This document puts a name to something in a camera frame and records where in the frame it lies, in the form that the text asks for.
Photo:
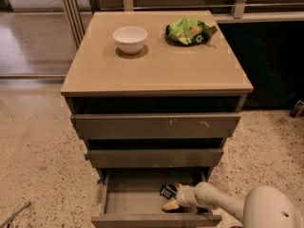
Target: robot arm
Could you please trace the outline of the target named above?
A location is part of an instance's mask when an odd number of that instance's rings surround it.
[[[246,199],[239,199],[203,181],[195,187],[181,186],[176,200],[181,206],[217,206],[242,222],[244,228],[304,228],[300,212],[283,193],[271,186],[258,186]]]

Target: snack bag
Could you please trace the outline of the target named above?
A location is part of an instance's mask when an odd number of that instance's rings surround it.
[[[168,25],[165,36],[179,44],[192,46],[206,43],[217,31],[215,26],[208,27],[200,20],[185,17]]]

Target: floor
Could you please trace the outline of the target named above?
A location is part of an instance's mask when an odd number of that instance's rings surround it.
[[[63,14],[0,13],[0,34],[0,74],[67,72],[75,53]],[[90,217],[99,214],[103,187],[85,161],[61,85],[0,81],[0,223],[28,200],[14,227],[92,228]],[[241,198],[272,185],[304,214],[303,129],[304,118],[288,110],[241,111],[209,182]],[[239,225],[220,209],[214,213],[223,217],[218,228]]]

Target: bowl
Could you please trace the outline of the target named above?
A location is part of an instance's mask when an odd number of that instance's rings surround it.
[[[118,48],[125,54],[136,54],[144,46],[147,32],[139,27],[122,27],[113,33],[113,38]]]

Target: dresser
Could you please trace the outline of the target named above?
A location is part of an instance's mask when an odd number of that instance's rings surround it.
[[[191,17],[218,31],[206,45],[178,47],[167,25]],[[121,27],[144,28],[136,55],[114,44]],[[208,181],[253,90],[209,11],[95,12],[61,94],[104,186],[96,227],[216,226],[219,216],[164,213],[163,183]]]

